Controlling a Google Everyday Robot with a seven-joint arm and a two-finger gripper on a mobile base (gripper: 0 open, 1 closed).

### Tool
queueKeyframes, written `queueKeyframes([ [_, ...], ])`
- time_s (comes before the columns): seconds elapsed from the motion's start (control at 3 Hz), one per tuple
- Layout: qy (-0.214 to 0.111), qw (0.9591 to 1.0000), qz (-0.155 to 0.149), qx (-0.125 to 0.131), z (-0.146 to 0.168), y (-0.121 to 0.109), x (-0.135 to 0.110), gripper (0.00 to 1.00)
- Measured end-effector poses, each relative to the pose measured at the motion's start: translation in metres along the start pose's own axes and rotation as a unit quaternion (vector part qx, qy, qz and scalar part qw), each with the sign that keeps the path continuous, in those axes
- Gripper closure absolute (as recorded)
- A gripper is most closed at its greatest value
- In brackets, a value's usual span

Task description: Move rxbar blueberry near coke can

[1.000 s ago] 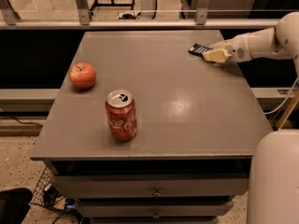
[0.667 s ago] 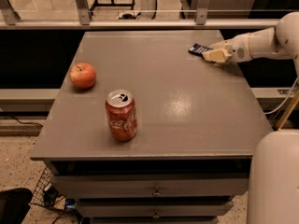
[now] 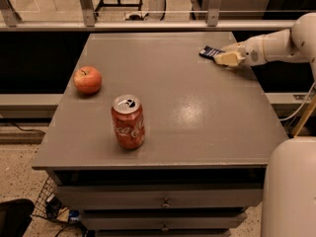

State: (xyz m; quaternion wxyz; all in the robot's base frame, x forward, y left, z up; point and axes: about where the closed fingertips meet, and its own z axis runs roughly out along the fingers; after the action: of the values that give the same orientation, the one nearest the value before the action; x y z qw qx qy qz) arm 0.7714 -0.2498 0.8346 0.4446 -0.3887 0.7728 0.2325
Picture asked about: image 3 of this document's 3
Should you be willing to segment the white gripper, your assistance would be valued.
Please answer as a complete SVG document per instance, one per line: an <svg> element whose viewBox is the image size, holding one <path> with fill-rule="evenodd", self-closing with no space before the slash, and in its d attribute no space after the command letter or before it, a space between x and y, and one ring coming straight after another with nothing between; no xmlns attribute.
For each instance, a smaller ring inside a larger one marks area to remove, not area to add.
<svg viewBox="0 0 316 237"><path fill-rule="evenodd" d="M215 55L214 60L219 65L230 67L236 67L244 60L250 66L266 64L264 38L265 36L261 35L226 45L222 48L225 52Z"/></svg>

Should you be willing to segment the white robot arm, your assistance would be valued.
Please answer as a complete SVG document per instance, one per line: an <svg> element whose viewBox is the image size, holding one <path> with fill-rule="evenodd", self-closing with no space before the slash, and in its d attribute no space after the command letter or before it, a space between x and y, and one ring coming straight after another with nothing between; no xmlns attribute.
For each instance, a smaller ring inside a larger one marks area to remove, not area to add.
<svg viewBox="0 0 316 237"><path fill-rule="evenodd" d="M301 16L290 29L227 45L214 60L230 67L307 62L316 79L316 14ZM299 134L315 110L315 101L305 100L300 108L304 113L292 137L269 159L261 237L316 237L316 137Z"/></svg>

